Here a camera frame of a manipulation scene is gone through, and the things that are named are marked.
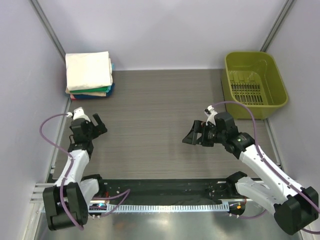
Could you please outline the white t shirt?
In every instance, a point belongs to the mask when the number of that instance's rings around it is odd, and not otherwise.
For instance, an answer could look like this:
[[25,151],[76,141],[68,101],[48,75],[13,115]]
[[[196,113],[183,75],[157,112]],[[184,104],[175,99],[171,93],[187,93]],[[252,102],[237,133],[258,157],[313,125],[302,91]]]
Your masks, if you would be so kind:
[[111,86],[112,63],[108,51],[67,53],[66,87],[69,91],[89,90]]

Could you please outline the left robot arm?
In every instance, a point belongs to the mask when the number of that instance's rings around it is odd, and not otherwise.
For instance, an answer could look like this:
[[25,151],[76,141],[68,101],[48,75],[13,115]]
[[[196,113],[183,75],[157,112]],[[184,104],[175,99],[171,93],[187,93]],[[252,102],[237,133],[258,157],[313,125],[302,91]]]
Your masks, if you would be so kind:
[[105,124],[95,113],[93,118],[97,125],[94,125],[81,107],[66,113],[66,117],[72,119],[69,127],[72,140],[67,150],[62,147],[59,150],[67,154],[67,162],[54,185],[45,188],[42,193],[51,231],[70,227],[83,230],[88,221],[90,201],[93,198],[101,200],[106,194],[99,174],[83,175],[94,150],[93,140],[108,131]]

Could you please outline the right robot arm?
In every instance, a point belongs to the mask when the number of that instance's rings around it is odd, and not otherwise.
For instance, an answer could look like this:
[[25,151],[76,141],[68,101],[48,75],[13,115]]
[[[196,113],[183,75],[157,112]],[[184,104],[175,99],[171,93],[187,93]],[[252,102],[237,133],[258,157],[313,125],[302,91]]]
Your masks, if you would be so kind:
[[207,111],[207,121],[195,120],[182,139],[184,144],[213,147],[221,144],[236,159],[250,167],[263,184],[243,172],[226,180],[225,192],[231,198],[239,195],[255,201],[271,215],[288,235],[304,229],[319,218],[319,194],[313,187],[303,187],[283,172],[246,132],[240,132],[227,112]]

